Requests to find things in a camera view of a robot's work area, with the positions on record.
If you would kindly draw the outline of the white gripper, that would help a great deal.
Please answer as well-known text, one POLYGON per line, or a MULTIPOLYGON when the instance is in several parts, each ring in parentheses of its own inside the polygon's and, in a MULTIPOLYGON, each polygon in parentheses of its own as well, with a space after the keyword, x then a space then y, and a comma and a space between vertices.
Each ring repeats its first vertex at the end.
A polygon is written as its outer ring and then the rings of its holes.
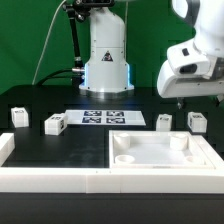
POLYGON ((174 45, 167 50, 157 90, 162 98, 177 98, 178 109, 183 107, 178 97, 211 95, 218 95, 218 107, 224 101, 224 57, 199 51, 193 41, 174 45))

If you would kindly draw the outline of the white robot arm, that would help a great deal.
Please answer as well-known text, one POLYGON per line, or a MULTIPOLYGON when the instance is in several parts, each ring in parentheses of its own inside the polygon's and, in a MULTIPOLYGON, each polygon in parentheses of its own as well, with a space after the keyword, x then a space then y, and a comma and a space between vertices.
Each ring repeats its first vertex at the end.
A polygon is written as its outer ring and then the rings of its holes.
MULTIPOLYGON (((132 91, 124 58, 125 23, 110 11, 115 0, 75 0, 90 19, 91 54, 80 89, 98 96, 132 91)), ((172 0, 195 36, 167 50, 157 78, 163 98, 224 94, 224 0, 172 0)))

